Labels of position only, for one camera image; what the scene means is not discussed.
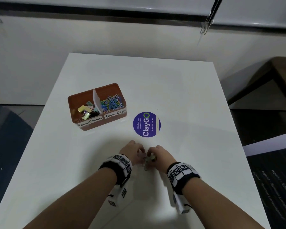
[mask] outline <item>white table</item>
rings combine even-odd
[[[71,122],[68,96],[111,83],[120,86],[127,116],[80,130]],[[161,121],[154,137],[143,138],[133,129],[133,119],[144,111]],[[0,228],[25,226],[131,139],[145,148],[162,145],[270,228],[213,63],[73,53],[1,201]],[[104,228],[203,228],[194,212],[177,215],[167,178],[142,167],[136,172],[134,200]],[[106,215],[97,217],[94,228],[104,224]]]

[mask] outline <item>hand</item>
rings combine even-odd
[[[142,144],[136,143],[134,140],[128,142],[121,150],[120,154],[125,155],[131,161],[132,165],[144,163],[144,159],[138,156],[139,150],[145,153],[145,149]]]
[[[177,162],[176,159],[162,146],[157,145],[156,147],[150,147],[147,156],[150,157],[151,153],[156,156],[156,161],[150,161],[148,163],[149,167],[155,167],[160,172],[166,173],[168,167]]]

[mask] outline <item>round sticker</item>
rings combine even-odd
[[[152,112],[141,112],[133,120],[133,129],[142,137],[152,137],[157,134],[157,126],[159,131],[161,128],[160,119],[156,123],[156,115]]]

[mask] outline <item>white label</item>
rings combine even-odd
[[[122,108],[118,111],[115,111],[115,112],[109,112],[109,113],[105,113],[104,114],[104,117],[105,119],[109,118],[109,117],[113,117],[113,116],[116,116],[116,115],[119,115],[119,114],[123,114],[123,113],[126,113],[127,112],[127,109],[126,108]]]
[[[92,123],[95,123],[95,122],[98,122],[98,121],[101,121],[101,120],[103,120],[103,117],[101,115],[99,115],[97,117],[93,117],[91,119],[88,119],[88,120],[83,121],[83,122],[81,122],[79,124],[76,124],[76,125],[81,128],[81,127],[84,127],[86,125],[89,125],[89,124],[92,124]]]

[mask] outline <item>wrist band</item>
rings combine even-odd
[[[99,169],[104,167],[110,168],[116,173],[116,185],[121,185],[122,187],[130,178],[132,163],[125,155],[116,154],[107,158]]]
[[[167,176],[176,194],[182,195],[182,189],[193,177],[200,178],[198,172],[189,164],[175,162],[167,169]]]

